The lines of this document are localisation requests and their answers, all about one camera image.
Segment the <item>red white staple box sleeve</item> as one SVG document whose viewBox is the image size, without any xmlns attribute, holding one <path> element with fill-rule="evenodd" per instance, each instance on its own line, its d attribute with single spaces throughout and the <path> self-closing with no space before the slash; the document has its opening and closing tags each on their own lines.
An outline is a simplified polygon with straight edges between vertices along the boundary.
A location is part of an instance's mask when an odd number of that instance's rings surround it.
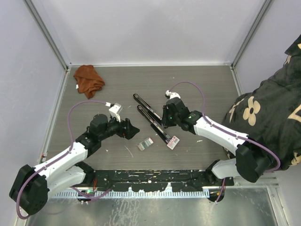
<svg viewBox="0 0 301 226">
<path fill-rule="evenodd" d="M 176 145 L 179 143 L 179 138 L 177 138 L 176 136 L 173 136 L 170 141 L 167 143 L 167 147 L 169 147 L 171 150 L 173 150 Z"/>
</svg>

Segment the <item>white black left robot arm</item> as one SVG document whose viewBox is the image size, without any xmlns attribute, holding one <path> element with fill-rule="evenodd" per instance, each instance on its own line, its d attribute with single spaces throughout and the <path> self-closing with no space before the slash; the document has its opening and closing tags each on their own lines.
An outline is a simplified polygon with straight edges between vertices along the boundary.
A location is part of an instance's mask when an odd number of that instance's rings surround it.
<svg viewBox="0 0 301 226">
<path fill-rule="evenodd" d="M 95 172 L 84 160 L 101 147 L 103 140 L 114 135 L 130 140 L 139 131 L 128 118 L 118 121 L 115 117 L 97 114 L 87 130 L 66 150 L 34 167 L 24 165 L 9 192 L 9 197 L 16 202 L 19 218 L 26 219 L 21 210 L 28 216 L 36 214 L 50 198 L 68 187 L 92 185 Z"/>
</svg>

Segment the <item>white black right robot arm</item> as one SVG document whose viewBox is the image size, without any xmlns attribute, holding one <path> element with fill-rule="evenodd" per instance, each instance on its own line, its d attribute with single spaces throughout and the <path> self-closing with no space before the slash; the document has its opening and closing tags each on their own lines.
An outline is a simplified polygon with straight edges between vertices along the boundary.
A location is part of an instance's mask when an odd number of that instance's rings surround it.
<svg viewBox="0 0 301 226">
<path fill-rule="evenodd" d="M 213 186 L 224 178 L 237 176 L 255 183 L 276 158 L 248 134 L 222 126 L 199 111 L 190 111 L 178 97 L 169 99 L 163 106 L 162 124 L 179 126 L 184 131 L 210 139 L 231 153 L 231 159 L 216 160 L 205 170 L 207 182 Z"/>
</svg>

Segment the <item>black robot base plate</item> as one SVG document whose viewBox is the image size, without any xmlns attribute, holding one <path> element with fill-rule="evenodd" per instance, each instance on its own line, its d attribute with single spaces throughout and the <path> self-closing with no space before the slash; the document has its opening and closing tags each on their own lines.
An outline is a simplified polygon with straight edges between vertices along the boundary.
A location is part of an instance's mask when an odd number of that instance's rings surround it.
<svg viewBox="0 0 301 226">
<path fill-rule="evenodd" d="M 115 192 L 164 191 L 170 185 L 173 192 L 202 191 L 205 186 L 222 185 L 221 179 L 207 179 L 206 172 L 198 169 L 171 170 L 96 170 L 88 181 L 75 187 L 93 187 L 98 191 Z"/>
</svg>

